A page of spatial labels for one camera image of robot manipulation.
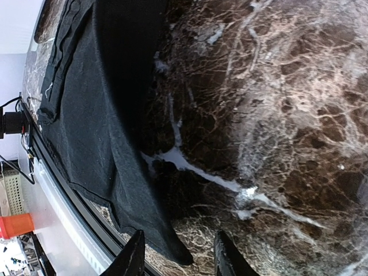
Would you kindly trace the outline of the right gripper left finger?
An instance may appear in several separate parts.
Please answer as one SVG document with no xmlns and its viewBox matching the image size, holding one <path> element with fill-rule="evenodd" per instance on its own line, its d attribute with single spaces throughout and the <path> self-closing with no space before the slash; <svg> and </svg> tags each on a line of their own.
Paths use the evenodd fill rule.
<svg viewBox="0 0 368 276">
<path fill-rule="evenodd" d="M 142 276 L 145 268 L 144 231 L 137 230 L 100 276 Z"/>
</svg>

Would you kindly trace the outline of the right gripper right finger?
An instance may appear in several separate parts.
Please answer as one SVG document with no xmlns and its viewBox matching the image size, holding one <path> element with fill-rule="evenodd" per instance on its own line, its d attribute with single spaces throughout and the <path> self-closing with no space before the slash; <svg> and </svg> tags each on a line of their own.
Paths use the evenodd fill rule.
<svg viewBox="0 0 368 276">
<path fill-rule="evenodd" d="M 214 273 L 223 276 L 258 276 L 248 264 L 225 231 L 217 231 L 214 237 Z"/>
</svg>

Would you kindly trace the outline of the black long sleeve shirt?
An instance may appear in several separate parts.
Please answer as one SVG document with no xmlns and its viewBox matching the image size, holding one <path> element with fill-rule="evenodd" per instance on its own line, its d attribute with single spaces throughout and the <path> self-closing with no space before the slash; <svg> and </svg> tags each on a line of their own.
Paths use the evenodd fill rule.
<svg viewBox="0 0 368 276">
<path fill-rule="evenodd" d="M 166 1 L 66 1 L 37 112 L 69 186 L 108 208 L 121 233 L 179 265 L 193 257 L 175 233 L 137 148 Z"/>
</svg>

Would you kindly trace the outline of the orange object in background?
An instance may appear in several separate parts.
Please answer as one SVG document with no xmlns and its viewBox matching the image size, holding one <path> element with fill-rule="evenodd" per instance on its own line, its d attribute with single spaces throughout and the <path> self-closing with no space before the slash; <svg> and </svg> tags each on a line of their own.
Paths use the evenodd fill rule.
<svg viewBox="0 0 368 276">
<path fill-rule="evenodd" d="M 1 238 L 11 239 L 35 230 L 32 217 L 29 213 L 14 216 L 1 216 Z"/>
</svg>

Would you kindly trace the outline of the black curved table rail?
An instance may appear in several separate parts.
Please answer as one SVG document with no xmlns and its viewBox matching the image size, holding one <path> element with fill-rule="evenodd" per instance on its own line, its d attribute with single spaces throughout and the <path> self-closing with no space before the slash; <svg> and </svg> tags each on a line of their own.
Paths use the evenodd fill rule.
<svg viewBox="0 0 368 276">
<path fill-rule="evenodd" d="M 47 200 L 39 182 L 35 178 L 35 161 L 43 161 L 46 168 L 51 173 L 52 179 L 56 181 L 57 187 L 62 191 L 62 195 L 66 196 L 67 203 L 76 212 L 77 218 L 82 220 L 82 224 L 87 227 L 88 233 L 96 238 L 97 244 L 101 247 L 108 258 L 114 261 L 115 257 L 125 246 L 126 242 L 118 233 L 111 227 L 104 217 L 102 217 L 93 204 L 85 199 L 80 193 L 73 191 L 60 172 L 56 168 L 52 156 L 46 149 L 46 146 L 41 137 L 41 133 L 33 121 L 29 109 L 25 102 L 20 103 L 20 108 L 24 112 L 28 121 L 28 132 L 25 136 L 25 145 L 31 150 L 33 160 L 26 157 L 26 152 L 23 148 L 19 151 L 19 164 L 23 171 L 32 169 L 34 184 L 25 184 L 23 186 L 24 201 L 27 212 L 32 215 L 35 235 L 37 236 L 42 249 L 44 250 L 49 262 L 51 263 L 55 273 L 66 267 L 66 257 L 54 257 L 55 254 L 61 253 L 61 241 L 56 239 L 57 234 L 61 234 L 61 225 L 56 222 L 56 214 L 52 210 L 52 206 Z"/>
</svg>

